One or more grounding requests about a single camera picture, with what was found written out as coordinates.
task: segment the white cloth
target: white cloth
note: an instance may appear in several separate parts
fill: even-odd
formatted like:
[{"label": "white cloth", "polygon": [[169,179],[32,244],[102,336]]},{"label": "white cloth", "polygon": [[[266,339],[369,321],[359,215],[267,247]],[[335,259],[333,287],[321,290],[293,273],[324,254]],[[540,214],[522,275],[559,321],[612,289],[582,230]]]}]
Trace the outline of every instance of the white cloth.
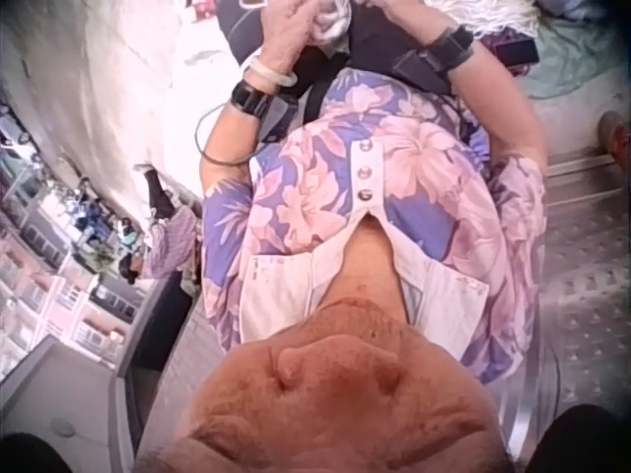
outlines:
[{"label": "white cloth", "polygon": [[424,0],[424,3],[467,26],[476,37],[504,28],[537,36],[539,9],[534,5],[535,0]]},{"label": "white cloth", "polygon": [[350,0],[325,0],[317,15],[309,43],[314,46],[331,44],[348,31],[351,24]]}]

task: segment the metal floor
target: metal floor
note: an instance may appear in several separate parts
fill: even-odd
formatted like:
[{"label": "metal floor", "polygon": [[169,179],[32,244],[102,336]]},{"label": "metal floor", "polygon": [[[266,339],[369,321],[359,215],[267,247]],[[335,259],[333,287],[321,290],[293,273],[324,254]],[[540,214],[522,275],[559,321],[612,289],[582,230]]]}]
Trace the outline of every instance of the metal floor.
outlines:
[{"label": "metal floor", "polygon": [[512,378],[489,387],[509,450],[521,459],[566,409],[591,403],[623,416],[631,399],[628,184],[607,155],[550,164],[532,347]]}]

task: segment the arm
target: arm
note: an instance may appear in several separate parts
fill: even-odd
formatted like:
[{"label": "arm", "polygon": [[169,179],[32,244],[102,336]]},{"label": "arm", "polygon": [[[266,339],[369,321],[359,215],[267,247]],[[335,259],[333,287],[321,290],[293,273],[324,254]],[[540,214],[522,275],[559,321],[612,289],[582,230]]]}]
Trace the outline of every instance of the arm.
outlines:
[{"label": "arm", "polygon": [[[421,44],[435,41],[457,24],[443,12],[417,1],[390,0],[386,14]],[[541,172],[547,168],[543,127],[526,95],[504,65],[475,41],[473,55],[449,73],[462,100],[491,137],[493,160],[507,155],[533,159]]]},{"label": "arm", "polygon": [[[269,69],[287,75],[296,64],[310,35],[319,0],[283,0],[269,2],[261,12],[263,46],[259,61]],[[269,95],[276,94],[278,87],[251,70],[244,75],[245,81],[255,89]],[[227,163],[243,161],[256,148],[259,120],[230,104],[222,110],[215,124],[204,153],[214,160]],[[204,195],[221,180],[244,183],[251,187],[249,166],[237,168],[215,166],[203,157],[199,174]]]},{"label": "arm", "polygon": [[[277,86],[267,82],[254,72],[245,72],[244,79],[252,87],[266,94],[273,95],[277,92]],[[243,161],[256,148],[259,124],[258,118],[247,115],[228,103],[219,115],[217,123],[206,141],[204,153],[217,161],[227,163]],[[222,179],[251,185],[247,164],[236,168],[227,168],[213,165],[202,157],[199,164],[199,175],[204,194]]]}]

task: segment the white wall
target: white wall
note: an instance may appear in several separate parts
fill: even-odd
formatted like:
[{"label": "white wall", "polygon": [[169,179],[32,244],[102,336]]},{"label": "white wall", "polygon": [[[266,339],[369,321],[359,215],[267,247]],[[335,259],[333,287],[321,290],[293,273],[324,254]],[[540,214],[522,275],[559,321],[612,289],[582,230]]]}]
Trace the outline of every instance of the white wall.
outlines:
[{"label": "white wall", "polygon": [[[112,371],[50,337],[0,385],[2,434],[30,433],[53,446],[74,473],[110,473],[108,393]],[[76,435],[65,439],[51,423]]]}]

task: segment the black wristwatch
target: black wristwatch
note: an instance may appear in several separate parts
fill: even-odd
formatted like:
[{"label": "black wristwatch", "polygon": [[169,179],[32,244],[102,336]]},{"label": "black wristwatch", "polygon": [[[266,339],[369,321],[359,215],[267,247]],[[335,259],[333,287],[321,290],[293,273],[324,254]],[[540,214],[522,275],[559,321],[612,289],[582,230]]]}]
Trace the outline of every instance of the black wristwatch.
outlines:
[{"label": "black wristwatch", "polygon": [[260,119],[267,111],[272,96],[255,89],[245,80],[239,81],[230,96],[230,104],[243,113]]},{"label": "black wristwatch", "polygon": [[444,75],[473,55],[473,34],[465,27],[446,29],[436,41],[421,50],[423,57],[437,73]]}]

